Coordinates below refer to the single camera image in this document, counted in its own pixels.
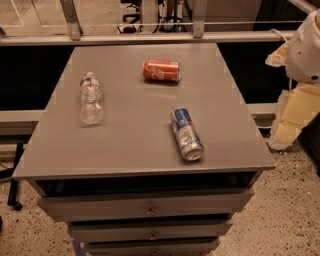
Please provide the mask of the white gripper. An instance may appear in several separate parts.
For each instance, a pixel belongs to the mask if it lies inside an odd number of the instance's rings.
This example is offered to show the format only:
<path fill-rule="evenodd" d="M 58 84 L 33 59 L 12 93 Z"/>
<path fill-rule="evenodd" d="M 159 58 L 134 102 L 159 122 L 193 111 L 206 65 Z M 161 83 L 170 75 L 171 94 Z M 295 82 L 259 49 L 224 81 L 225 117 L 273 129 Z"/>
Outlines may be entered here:
<path fill-rule="evenodd" d="M 298 83 L 278 99 L 268 145 L 285 150 L 320 113 L 320 9 L 310 13 L 288 43 L 268 55 L 265 64 L 286 65 L 286 74 Z"/>

